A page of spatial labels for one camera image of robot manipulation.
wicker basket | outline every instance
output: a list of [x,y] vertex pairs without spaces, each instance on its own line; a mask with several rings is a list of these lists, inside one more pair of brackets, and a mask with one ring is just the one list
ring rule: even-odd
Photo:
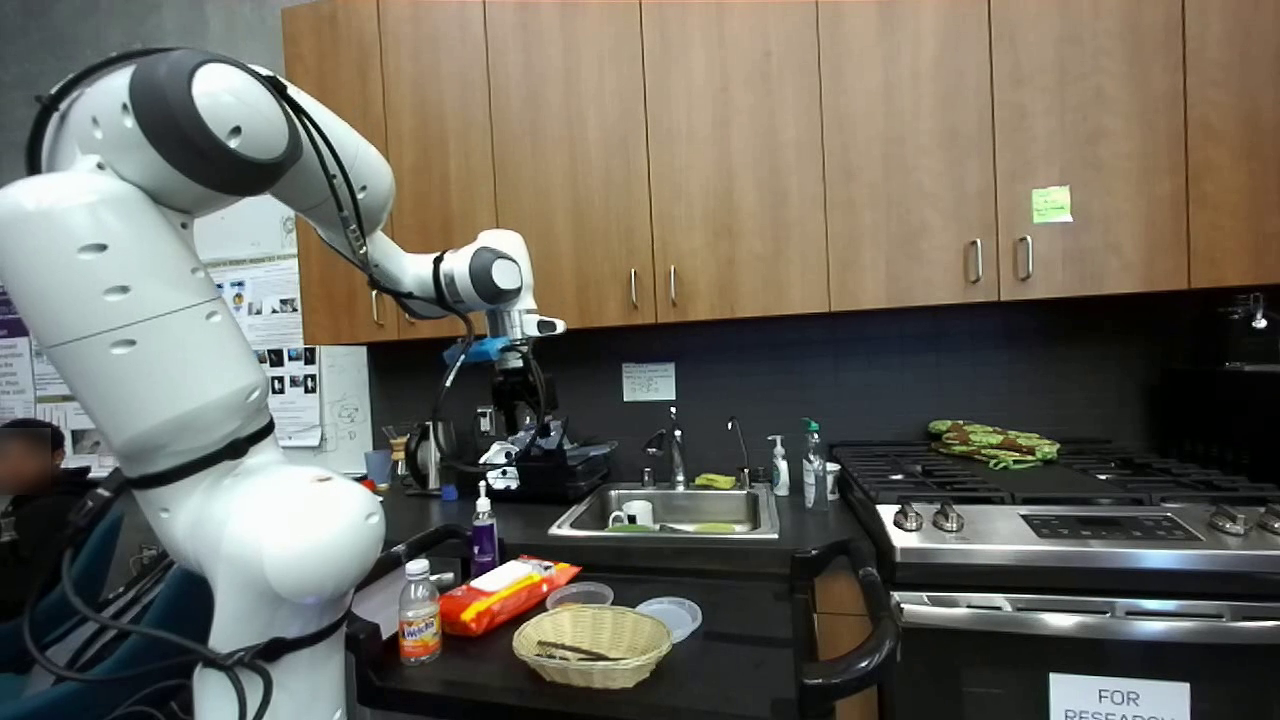
[[[608,659],[549,651],[539,640],[574,645]],[[519,624],[513,651],[549,682],[636,688],[673,651],[673,628],[636,609],[558,604]]]

label sticker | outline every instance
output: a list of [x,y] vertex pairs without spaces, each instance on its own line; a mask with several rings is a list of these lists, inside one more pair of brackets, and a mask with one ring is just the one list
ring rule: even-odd
[[1073,185],[1031,189],[1031,222],[1077,222]]
[[1046,670],[1046,720],[1191,720],[1191,682]]

sink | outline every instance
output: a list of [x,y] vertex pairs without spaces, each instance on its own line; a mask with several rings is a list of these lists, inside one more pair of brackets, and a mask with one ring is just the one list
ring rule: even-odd
[[[608,523],[632,501],[647,501],[650,523]],[[775,497],[754,487],[647,487],[616,484],[571,502],[551,536],[608,536],[608,538],[778,538]]]

oven door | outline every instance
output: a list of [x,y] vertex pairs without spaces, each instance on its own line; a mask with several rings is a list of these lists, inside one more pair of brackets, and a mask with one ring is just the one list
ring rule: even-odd
[[897,590],[882,720],[1280,720],[1280,604]]

oven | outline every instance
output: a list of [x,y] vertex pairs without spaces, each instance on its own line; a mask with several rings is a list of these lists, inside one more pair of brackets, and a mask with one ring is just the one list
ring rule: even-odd
[[878,720],[1280,720],[1280,487],[1097,439],[828,454],[898,620]]

